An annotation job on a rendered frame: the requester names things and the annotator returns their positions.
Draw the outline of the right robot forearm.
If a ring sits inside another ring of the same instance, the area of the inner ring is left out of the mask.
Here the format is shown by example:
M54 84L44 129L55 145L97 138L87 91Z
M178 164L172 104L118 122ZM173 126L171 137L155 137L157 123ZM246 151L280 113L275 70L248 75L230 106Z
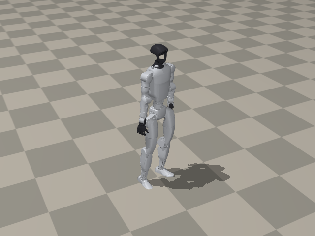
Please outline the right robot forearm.
M140 119L139 122L144 124L144 120L147 117L147 112L148 112L148 104L146 104L146 98L142 97L140 101Z

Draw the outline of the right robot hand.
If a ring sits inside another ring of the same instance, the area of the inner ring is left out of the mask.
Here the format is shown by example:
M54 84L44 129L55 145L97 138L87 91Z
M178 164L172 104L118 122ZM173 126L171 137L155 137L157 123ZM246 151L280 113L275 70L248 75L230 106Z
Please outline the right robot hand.
M139 133L139 134L141 134L141 135L146 135L145 134L145 131L147 132L147 133L149 133L148 132L148 130L146 129L146 119L144 120L144 124L143 123L140 123L139 122L139 125L138 125L138 127L137 127L137 133Z

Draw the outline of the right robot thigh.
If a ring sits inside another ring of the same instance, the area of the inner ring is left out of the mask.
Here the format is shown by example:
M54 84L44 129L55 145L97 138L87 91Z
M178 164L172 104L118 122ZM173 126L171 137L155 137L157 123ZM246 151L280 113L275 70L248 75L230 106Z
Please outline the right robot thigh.
M145 140L146 140L146 146L143 147L146 149L146 155L149 156L149 154L153 154L157 139L158 139L158 121L155 118L155 114L150 113L146 117L146 125L149 133L145 133Z

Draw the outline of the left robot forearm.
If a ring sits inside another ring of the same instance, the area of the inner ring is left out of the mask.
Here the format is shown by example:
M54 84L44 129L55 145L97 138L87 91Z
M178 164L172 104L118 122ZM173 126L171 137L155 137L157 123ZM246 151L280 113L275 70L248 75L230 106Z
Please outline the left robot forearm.
M175 89L172 91L169 91L168 96L167 96L167 105L169 106L170 103L173 104L174 106L174 93L175 93Z

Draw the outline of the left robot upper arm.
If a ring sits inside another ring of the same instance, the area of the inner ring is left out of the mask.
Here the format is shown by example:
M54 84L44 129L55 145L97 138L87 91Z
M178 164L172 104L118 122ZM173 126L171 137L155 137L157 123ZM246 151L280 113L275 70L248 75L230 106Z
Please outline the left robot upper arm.
M169 91L172 91L176 88L175 84L173 83L173 79L174 79L174 71L175 71L175 65L170 64L170 63L166 63L170 66L171 68L171 78L170 78L170 87L169 87Z

